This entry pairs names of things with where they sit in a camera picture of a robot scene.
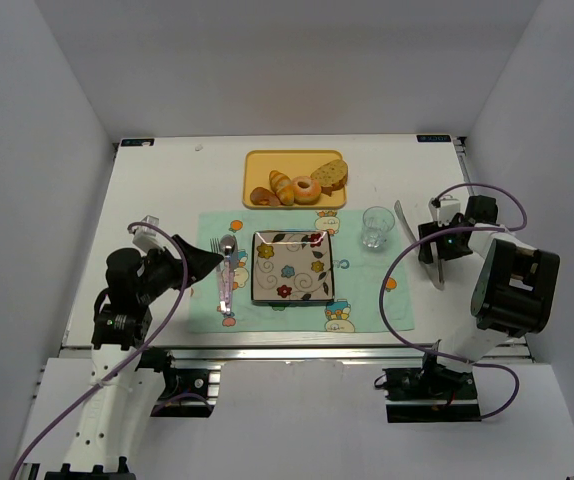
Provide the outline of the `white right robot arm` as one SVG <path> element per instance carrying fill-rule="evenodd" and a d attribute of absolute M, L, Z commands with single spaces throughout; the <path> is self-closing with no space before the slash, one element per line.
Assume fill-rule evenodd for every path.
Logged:
<path fill-rule="evenodd" d="M 462 383 L 472 365 L 497 345 L 546 326 L 553 304 L 560 257 L 532 247 L 497 222 L 494 198 L 471 196 L 465 209 L 451 195 L 429 201 L 432 221 L 418 226 L 425 269 L 444 284 L 442 264 L 477 254 L 484 260 L 474 287 L 472 320 L 434 344 L 423 358 L 422 376 Z"/>

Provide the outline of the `metal tongs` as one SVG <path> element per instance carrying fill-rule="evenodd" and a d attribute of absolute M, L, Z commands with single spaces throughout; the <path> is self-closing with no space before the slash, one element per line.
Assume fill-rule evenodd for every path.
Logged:
<path fill-rule="evenodd" d="M 409 225 L 402 204 L 399 200 L 394 203 L 394 213 L 400 222 L 402 230 L 410 243 L 415 243 L 418 238 L 414 234 L 411 226 Z M 445 287 L 445 279 L 443 272 L 443 265 L 440 259 L 435 260 L 432 264 L 425 264 L 420 259 L 417 260 L 419 267 L 424 271 L 426 277 L 429 279 L 433 287 L 439 291 L 443 291 Z"/>

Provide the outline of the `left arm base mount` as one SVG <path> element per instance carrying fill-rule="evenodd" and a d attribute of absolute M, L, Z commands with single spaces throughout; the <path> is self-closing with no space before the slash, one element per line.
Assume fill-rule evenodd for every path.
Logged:
<path fill-rule="evenodd" d="M 163 378 L 164 388 L 152 409 L 154 418 L 209 418 L 215 397 L 209 393 L 212 371 L 190 365 L 159 348 L 146 350 L 138 368 L 151 369 Z"/>

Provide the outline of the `small brown bread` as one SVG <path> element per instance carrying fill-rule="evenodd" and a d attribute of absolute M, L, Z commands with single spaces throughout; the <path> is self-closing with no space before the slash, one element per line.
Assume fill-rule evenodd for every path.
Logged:
<path fill-rule="evenodd" d="M 264 187 L 254 188 L 250 194 L 250 201 L 256 206 L 277 207 L 282 205 L 276 194 Z"/>

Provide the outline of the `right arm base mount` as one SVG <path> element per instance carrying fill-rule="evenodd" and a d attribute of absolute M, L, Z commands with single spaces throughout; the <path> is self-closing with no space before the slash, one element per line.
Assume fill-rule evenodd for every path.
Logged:
<path fill-rule="evenodd" d="M 477 422 L 481 420 L 476 384 L 464 381 L 432 387 L 421 368 L 387 368 L 373 386 L 385 394 L 389 424 Z"/>

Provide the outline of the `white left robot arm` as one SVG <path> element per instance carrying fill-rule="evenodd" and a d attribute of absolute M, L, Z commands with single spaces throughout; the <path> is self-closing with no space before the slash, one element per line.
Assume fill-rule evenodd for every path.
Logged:
<path fill-rule="evenodd" d="M 154 237 L 136 237 L 106 259 L 107 286 L 94 306 L 90 394 L 59 470 L 48 479 L 132 479 L 135 454 L 147 420 L 171 384 L 171 358 L 150 347 L 151 304 L 169 290 L 202 280 L 223 260 L 180 236 L 171 248 Z"/>

